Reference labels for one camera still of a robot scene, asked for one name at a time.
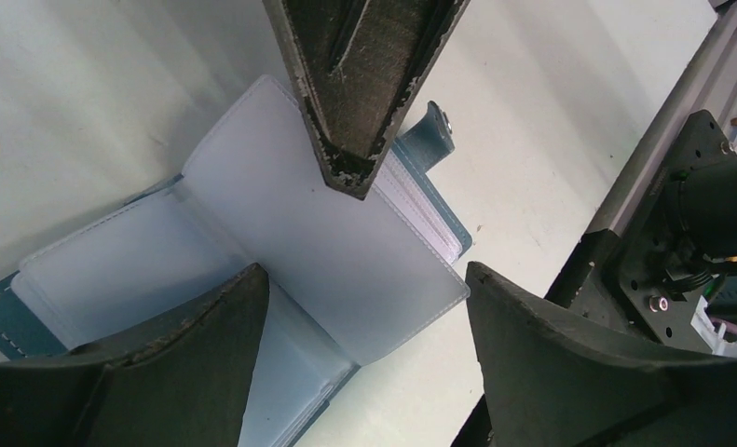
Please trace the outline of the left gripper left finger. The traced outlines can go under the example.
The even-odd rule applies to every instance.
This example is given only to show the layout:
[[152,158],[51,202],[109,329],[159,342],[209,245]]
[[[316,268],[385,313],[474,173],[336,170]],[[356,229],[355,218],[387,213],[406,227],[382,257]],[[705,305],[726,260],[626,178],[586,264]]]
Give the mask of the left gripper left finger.
[[251,264],[58,356],[0,363],[0,446],[235,446],[269,303]]

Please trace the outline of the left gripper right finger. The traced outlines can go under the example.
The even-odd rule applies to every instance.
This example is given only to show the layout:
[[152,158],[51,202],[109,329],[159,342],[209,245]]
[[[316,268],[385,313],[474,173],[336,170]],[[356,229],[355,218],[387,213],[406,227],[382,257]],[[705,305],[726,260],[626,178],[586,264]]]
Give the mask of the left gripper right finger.
[[603,327],[469,263],[467,309],[500,446],[737,446],[737,359]]

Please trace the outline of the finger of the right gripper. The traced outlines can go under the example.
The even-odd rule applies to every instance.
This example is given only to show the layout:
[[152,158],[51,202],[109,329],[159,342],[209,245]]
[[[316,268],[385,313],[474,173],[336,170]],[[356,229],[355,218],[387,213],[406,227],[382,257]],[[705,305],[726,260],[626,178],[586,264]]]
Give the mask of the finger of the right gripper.
[[325,183],[366,198],[468,4],[266,1]]

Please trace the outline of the blue card holder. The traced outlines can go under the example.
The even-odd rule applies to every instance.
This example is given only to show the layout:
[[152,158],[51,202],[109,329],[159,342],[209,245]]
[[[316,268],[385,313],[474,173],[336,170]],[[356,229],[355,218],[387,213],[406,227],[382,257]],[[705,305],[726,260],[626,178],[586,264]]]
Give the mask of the blue card holder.
[[344,234],[310,215],[316,162],[295,100],[259,78],[182,171],[22,259],[0,280],[4,360],[58,356],[123,332],[258,264],[269,303],[235,446],[291,446],[360,367],[468,297],[454,262],[471,239],[426,175],[452,149],[431,104],[396,141],[368,204],[376,272],[360,275]]

